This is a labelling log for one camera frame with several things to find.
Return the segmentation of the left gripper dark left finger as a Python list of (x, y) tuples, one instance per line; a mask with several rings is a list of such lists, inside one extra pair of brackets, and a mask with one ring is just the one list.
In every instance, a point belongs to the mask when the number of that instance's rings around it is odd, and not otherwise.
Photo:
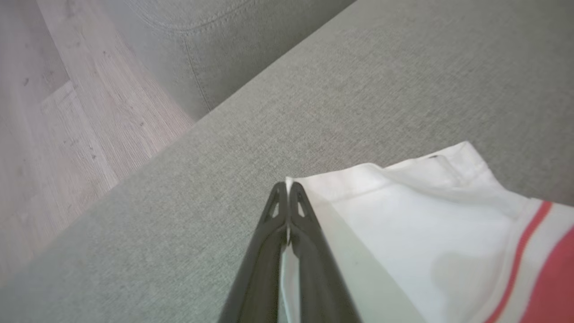
[(271, 189), (218, 323), (277, 323), (287, 203), (286, 184), (278, 182)]

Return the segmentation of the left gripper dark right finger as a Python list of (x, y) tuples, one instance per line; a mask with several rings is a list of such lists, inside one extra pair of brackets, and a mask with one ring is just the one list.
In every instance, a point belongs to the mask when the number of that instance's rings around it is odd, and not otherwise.
[(289, 190), (289, 240), (299, 260), (301, 323), (361, 323), (303, 185)]

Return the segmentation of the red and white jersey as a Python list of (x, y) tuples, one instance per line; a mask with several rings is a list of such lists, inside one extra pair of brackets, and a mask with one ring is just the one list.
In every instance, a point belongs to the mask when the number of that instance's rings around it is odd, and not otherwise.
[(470, 142), (295, 182), (363, 323), (574, 323), (574, 207), (507, 190)]

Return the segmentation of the large grey sofa seat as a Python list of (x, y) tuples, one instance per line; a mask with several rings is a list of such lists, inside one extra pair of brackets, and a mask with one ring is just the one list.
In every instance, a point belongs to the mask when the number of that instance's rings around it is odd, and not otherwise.
[(357, 0), (81, 215), (0, 323), (215, 323), (275, 182), (466, 140), (574, 206), (574, 0)]

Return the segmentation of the grey sofa seat cushion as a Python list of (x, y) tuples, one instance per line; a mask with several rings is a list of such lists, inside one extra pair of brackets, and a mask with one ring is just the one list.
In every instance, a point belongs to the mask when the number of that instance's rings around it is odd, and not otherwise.
[(102, 0), (158, 84), (194, 120), (354, 0)]

